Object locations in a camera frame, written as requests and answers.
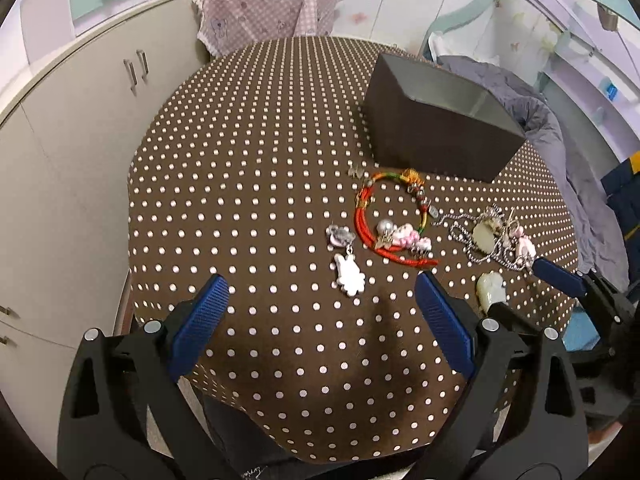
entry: black box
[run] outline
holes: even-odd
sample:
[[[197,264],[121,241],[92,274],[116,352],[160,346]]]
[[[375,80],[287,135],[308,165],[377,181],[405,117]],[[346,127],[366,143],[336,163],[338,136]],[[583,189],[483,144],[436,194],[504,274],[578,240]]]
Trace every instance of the black box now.
[[[491,182],[525,136],[480,85],[430,63],[380,54],[364,99],[380,166]]]

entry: yellow stripe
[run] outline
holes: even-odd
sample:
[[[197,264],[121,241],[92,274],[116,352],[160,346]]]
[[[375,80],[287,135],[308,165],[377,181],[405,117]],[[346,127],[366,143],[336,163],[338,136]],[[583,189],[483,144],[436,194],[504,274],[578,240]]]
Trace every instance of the yellow stripe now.
[[[635,152],[631,155],[629,161],[631,161],[631,170],[634,173],[640,173],[640,152]]]
[[[638,224],[636,227],[634,227],[633,229],[631,229],[631,231],[629,231],[626,235],[625,235],[625,242],[628,240],[631,240],[631,237],[636,234],[636,232],[638,232],[638,229],[640,229],[640,224]]]

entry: polka dot tablecloth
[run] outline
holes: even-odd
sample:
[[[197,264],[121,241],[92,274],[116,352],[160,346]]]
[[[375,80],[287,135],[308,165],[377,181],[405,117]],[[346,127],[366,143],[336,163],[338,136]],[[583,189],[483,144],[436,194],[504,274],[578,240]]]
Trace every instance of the polka dot tablecloth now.
[[[308,462],[385,456],[433,440],[465,381],[445,361],[414,301],[415,269],[356,243],[364,293],[335,283],[331,223],[353,229],[350,164],[374,169],[360,109],[376,57],[398,50],[344,38],[252,44],[204,66],[159,111],[129,173],[131,301],[164,319],[211,273],[230,303],[190,380],[242,410]],[[496,203],[538,253],[577,266],[574,230],[535,149],[525,143],[492,184],[428,174],[441,211]],[[376,184],[369,225],[418,224],[393,182]],[[510,306],[562,330],[570,300],[533,276],[468,263],[443,227],[428,227],[433,269],[478,312],[476,279],[498,270]],[[506,377],[509,401],[517,375]]]

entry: pink checkered cloth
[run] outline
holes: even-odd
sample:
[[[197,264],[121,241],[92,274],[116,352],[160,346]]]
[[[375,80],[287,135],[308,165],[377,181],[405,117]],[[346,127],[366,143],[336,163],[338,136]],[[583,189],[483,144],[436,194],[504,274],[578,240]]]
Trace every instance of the pink checkered cloth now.
[[[211,54],[223,56],[259,41],[326,36],[341,0],[193,1],[201,13],[198,39]]]

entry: keychain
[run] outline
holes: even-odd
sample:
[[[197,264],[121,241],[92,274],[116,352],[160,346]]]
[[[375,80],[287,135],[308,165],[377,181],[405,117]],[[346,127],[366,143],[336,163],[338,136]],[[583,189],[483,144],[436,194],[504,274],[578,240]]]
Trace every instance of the keychain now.
[[[337,225],[330,225],[326,229],[326,234],[333,247],[346,249],[346,256],[342,256],[342,254],[334,256],[338,271],[336,283],[350,298],[358,292],[364,292],[365,275],[360,272],[360,268],[356,264],[356,256],[353,254],[353,241],[356,239],[356,235],[350,232],[347,227],[338,227]]]

